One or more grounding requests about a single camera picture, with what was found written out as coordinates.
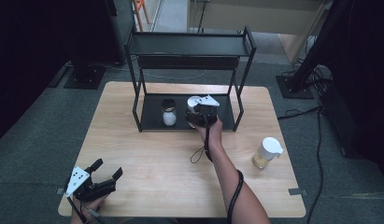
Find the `person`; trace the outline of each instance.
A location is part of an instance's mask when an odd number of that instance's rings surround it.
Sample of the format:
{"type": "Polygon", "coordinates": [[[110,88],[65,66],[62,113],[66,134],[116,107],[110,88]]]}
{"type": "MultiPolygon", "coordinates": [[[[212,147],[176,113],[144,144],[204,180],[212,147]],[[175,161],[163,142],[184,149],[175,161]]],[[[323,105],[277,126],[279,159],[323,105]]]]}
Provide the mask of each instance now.
{"type": "MultiPolygon", "coordinates": [[[[238,185],[239,175],[230,158],[227,156],[226,151],[221,142],[221,132],[223,123],[218,118],[218,121],[210,127],[208,147],[209,154],[217,173],[224,205],[226,211],[229,210],[231,200],[235,194],[235,189],[238,185]]],[[[200,133],[203,142],[206,139],[206,128],[195,126],[195,129],[200,133]]],[[[96,210],[96,208],[103,202],[105,197],[97,199],[94,202],[86,204],[86,207],[96,210]]],[[[93,220],[93,217],[88,214],[87,208],[83,207],[82,212],[88,220],[93,220]]],[[[73,211],[71,217],[71,224],[79,224],[81,220],[73,211]]],[[[235,207],[232,215],[232,223],[234,224],[249,224],[270,223],[270,220],[260,203],[259,199],[250,189],[247,183],[244,183],[241,191],[238,194],[235,202],[235,207]]]]}

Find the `table top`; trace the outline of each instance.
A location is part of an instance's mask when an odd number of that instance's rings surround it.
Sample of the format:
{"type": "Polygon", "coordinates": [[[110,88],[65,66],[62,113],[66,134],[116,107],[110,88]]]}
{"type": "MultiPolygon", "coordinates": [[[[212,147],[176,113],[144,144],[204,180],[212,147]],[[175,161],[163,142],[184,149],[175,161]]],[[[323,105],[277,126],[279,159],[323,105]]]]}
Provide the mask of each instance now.
{"type": "MultiPolygon", "coordinates": [[[[166,93],[221,93],[227,92],[228,86],[147,83],[147,89],[166,93]]],[[[288,192],[298,185],[268,90],[246,86],[241,98],[245,113],[237,131],[222,134],[227,154],[243,172],[268,216],[303,217],[306,209],[301,195],[288,192]],[[251,158],[267,136],[275,137],[284,152],[260,170],[251,158]]],[[[199,133],[195,130],[140,133],[132,114],[134,99],[132,83],[107,83],[76,162],[85,169],[97,159],[103,159],[104,164],[92,173],[94,183],[108,180],[119,167],[124,171],[117,190],[107,197],[100,210],[101,216],[226,217],[212,163],[205,155],[199,162],[191,163],[192,154],[203,145],[199,133]]],[[[65,197],[58,211],[62,216],[70,216],[71,207],[65,197]]]]}

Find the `chair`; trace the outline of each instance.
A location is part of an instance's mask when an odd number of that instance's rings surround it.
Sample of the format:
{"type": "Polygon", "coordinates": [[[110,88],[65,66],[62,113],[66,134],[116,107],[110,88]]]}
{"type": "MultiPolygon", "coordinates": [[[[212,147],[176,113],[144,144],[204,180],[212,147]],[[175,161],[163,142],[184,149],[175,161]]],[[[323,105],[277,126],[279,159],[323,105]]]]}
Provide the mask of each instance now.
{"type": "Polygon", "coordinates": [[[142,20],[139,14],[139,10],[143,7],[143,11],[145,13],[145,18],[148,24],[150,24],[148,11],[146,10],[145,0],[132,0],[134,5],[134,13],[136,14],[136,18],[138,19],[139,31],[143,32],[142,20]]]}

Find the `lower shelf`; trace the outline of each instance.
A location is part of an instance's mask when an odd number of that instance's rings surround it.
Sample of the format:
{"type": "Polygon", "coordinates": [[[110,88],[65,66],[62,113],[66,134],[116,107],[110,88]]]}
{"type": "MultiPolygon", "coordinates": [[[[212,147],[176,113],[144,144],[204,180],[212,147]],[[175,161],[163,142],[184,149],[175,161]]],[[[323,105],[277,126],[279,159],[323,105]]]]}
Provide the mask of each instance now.
{"type": "MultiPolygon", "coordinates": [[[[191,96],[206,96],[206,94],[163,94],[148,93],[145,95],[141,128],[146,130],[191,130],[191,126],[185,118],[187,101],[191,96]],[[173,126],[166,126],[163,122],[162,100],[173,99],[176,102],[177,122],[173,126]]],[[[230,96],[227,94],[210,94],[220,103],[218,116],[223,122],[223,130],[232,130],[235,127],[235,119],[230,96]]]]}

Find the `jar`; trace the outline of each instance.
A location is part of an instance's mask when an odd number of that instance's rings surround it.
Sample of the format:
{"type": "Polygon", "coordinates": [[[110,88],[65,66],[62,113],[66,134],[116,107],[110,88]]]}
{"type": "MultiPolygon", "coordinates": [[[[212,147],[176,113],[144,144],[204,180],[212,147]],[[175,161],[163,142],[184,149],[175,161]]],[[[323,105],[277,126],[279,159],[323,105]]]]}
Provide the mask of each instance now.
{"type": "Polygon", "coordinates": [[[163,122],[166,126],[172,126],[177,122],[177,111],[175,100],[165,99],[162,101],[163,122]]]}

